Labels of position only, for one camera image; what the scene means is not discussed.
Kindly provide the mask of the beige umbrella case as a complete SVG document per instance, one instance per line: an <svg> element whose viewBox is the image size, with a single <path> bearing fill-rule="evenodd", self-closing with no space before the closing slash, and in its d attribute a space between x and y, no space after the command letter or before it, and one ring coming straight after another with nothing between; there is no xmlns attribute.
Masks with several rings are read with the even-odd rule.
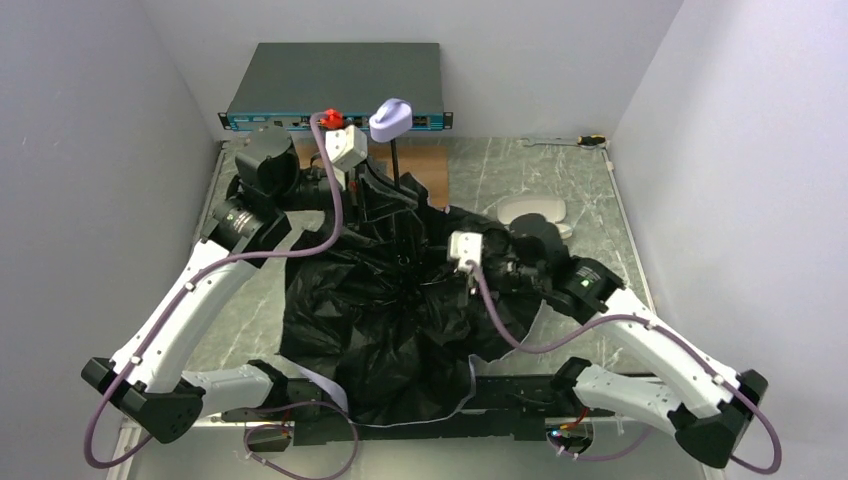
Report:
<svg viewBox="0 0 848 480"><path fill-rule="evenodd" d="M566 223L566 202L560 197L522 194L504 198L496 206L496 217L504 225L509 225L518 217L527 214L541 215L557 227L563 240L573 235L573 227Z"/></svg>

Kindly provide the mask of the purple folding umbrella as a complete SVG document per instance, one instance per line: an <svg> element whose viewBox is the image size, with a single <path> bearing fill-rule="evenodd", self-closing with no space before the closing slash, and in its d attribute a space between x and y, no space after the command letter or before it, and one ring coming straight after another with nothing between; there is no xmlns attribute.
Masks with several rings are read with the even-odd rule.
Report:
<svg viewBox="0 0 848 480"><path fill-rule="evenodd" d="M392 426L443 419L473 394L475 359L514 348L496 331L473 277L447 259L454 231L506 230L460 209L431 205L404 174L418 208L388 226L346 222L325 252L286 263L279 352L358 423ZM518 340L541 307L537 296L496 294Z"/></svg>

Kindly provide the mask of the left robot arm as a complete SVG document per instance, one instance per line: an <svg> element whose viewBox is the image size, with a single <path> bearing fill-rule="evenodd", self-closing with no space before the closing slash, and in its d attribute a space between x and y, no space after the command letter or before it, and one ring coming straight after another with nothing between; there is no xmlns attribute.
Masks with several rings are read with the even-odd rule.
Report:
<svg viewBox="0 0 848 480"><path fill-rule="evenodd" d="M318 164L302 159L290 132L266 124L234 149L235 176L224 200L201 230L175 284L143 326L108 358L94 357L82 378L162 443L183 436L203 417L231 410L267 411L290 401L287 377L262 360L193 372L187 362L229 299L270 259L295 211L324 211L330 230L293 259L327 251L343 225L366 209L369 193L399 192L397 176L383 174L370 142L395 144L396 133L354 125L316 125Z"/></svg>

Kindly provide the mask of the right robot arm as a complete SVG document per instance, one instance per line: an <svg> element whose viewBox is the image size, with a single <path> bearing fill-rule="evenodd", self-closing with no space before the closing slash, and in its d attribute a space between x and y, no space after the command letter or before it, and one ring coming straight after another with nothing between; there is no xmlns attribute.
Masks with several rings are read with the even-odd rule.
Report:
<svg viewBox="0 0 848 480"><path fill-rule="evenodd" d="M662 431L714 469L735 463L768 475L781 466L780 440L759 408L767 380L755 370L739 372L683 338L606 265L571 254L558 228L543 216L522 215L505 231L455 232L449 256L473 277L496 331L514 349L541 355L597 331L628 349L660 380L651 384L571 358L551 379L552 390L564 400ZM579 327L549 344L527 345L500 318L496 294L537 296Z"/></svg>

